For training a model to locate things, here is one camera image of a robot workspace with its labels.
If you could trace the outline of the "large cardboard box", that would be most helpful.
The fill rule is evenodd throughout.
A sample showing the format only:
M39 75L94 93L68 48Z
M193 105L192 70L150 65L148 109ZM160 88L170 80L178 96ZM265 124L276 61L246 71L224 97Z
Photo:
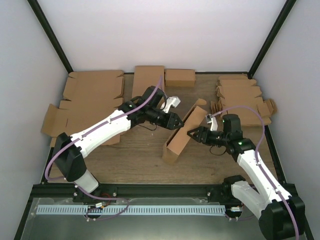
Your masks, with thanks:
M191 139L187 135L187 132L199 127L207 115L208 112L202 108L206 104L206 100L199 98L182 119L184 126L174 130L164 143L162 160L166 164L173 165L177 161L179 155Z

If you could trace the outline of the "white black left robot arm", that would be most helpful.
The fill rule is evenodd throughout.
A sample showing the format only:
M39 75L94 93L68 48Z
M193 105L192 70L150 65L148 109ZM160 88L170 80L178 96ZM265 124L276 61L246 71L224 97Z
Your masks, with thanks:
M171 111L180 102L179 97L166 97L161 89L150 86L143 95L124 102L95 125L72 135L61 133L56 138L52 161L68 182L84 190L89 201L97 202L102 189L87 169L85 158L106 141L144 122L167 130L182 128L184 122Z

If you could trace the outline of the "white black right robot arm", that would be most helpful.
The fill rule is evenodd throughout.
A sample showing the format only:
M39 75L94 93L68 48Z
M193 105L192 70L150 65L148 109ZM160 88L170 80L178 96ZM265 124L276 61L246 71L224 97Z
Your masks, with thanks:
M211 147L225 147L226 152L247 173L253 186L240 176L222 188L229 202L240 200L258 219L262 235L267 240L299 239L305 232L305 204L299 196L286 190L263 162L258 147L243 136L241 121L236 114L222 117L223 130L199 126L187 135Z

